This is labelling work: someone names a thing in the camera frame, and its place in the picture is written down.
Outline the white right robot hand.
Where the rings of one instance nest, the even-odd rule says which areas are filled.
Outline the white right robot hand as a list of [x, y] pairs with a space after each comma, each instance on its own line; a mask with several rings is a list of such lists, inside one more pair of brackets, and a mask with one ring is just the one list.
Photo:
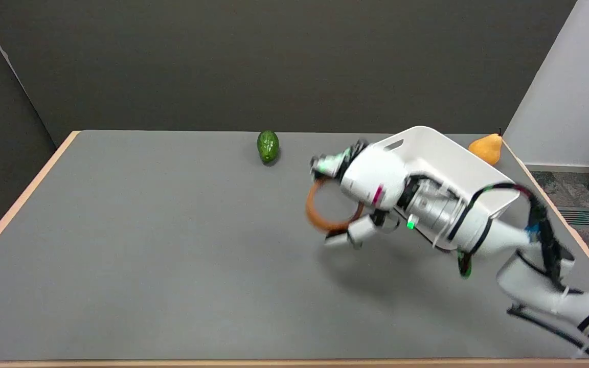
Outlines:
[[[324, 246], [362, 243], [378, 233], [386, 216], [399, 203], [411, 174], [392, 151], [359, 140], [339, 154], [313, 156], [310, 160], [313, 186], [306, 199], [306, 216], [315, 228], [326, 232]], [[315, 196], [325, 182], [335, 181], [342, 193], [358, 203], [348, 220], [325, 219], [315, 209]]]

